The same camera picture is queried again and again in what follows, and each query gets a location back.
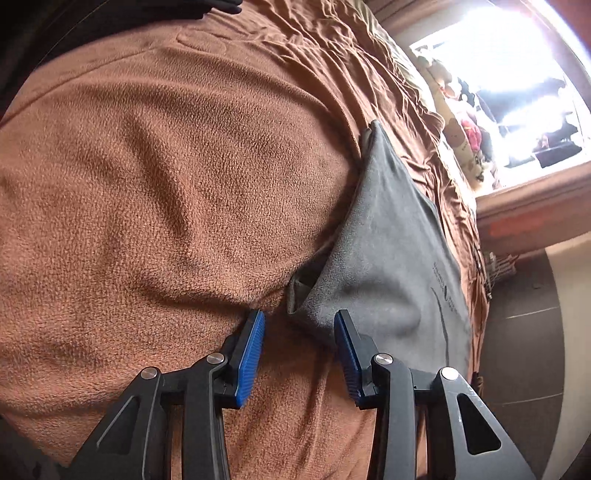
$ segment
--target fleece blanket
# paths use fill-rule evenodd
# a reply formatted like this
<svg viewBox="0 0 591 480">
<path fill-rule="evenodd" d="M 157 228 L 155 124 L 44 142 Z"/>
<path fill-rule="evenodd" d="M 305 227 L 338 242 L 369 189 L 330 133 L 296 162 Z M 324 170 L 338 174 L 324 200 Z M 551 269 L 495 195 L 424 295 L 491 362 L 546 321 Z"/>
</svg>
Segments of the fleece blanket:
<svg viewBox="0 0 591 480">
<path fill-rule="evenodd" d="M 191 365 L 260 307 L 258 378 L 225 413 L 233 478 L 364 478 L 374 414 L 348 399 L 333 352 L 287 319 L 284 297 L 346 217 L 373 119 L 437 207 L 476 369 L 478 234 L 437 153 L 441 119 L 345 1 L 257 0 L 78 48 L 12 103 L 0 414 L 67 465 L 142 367 Z M 178 457 L 177 444 L 175 478 Z"/>
</svg>

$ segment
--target gray fabric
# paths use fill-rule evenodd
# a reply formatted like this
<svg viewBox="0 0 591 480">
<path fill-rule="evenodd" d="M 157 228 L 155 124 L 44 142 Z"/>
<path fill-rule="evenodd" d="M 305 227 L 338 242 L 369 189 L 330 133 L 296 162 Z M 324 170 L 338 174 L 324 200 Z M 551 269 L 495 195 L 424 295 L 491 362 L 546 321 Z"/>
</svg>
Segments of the gray fabric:
<svg viewBox="0 0 591 480">
<path fill-rule="evenodd" d="M 364 135 L 366 171 L 333 245 L 291 278 L 290 316 L 323 342 L 347 309 L 360 333 L 411 368 L 467 374 L 472 330 L 460 270 L 439 214 L 417 190 L 378 121 Z"/>
</svg>

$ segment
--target bed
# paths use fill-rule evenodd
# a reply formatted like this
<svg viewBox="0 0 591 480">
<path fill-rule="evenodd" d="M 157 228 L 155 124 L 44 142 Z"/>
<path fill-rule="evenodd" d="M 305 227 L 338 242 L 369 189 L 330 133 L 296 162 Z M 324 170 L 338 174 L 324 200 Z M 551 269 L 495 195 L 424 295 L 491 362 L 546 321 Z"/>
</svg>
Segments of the bed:
<svg viewBox="0 0 591 480">
<path fill-rule="evenodd" d="M 138 368 L 191 365 L 256 306 L 258 380 L 225 414 L 233 478 L 364 478 L 374 414 L 287 320 L 285 287 L 342 223 L 377 118 L 440 215 L 478 371 L 475 201 L 433 112 L 412 62 L 345 0 L 246 2 L 39 68 L 0 124 L 0 414 L 67 465 Z"/>
</svg>

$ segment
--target orange-brown blanket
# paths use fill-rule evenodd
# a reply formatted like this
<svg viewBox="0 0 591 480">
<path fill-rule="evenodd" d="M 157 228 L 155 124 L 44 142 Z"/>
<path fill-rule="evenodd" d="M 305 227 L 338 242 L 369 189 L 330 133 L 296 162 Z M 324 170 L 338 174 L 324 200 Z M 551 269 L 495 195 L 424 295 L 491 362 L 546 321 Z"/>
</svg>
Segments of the orange-brown blanket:
<svg viewBox="0 0 591 480">
<path fill-rule="evenodd" d="M 437 155 L 440 118 L 344 0 L 258 0 L 84 46 L 13 102 L 0 124 L 0 414 L 67 464 L 142 367 L 191 365 L 258 306 L 255 388 L 225 413 L 233 478 L 364 478 L 373 413 L 282 299 L 345 217 L 374 118 L 441 211 L 476 365 L 478 235 Z"/>
</svg>

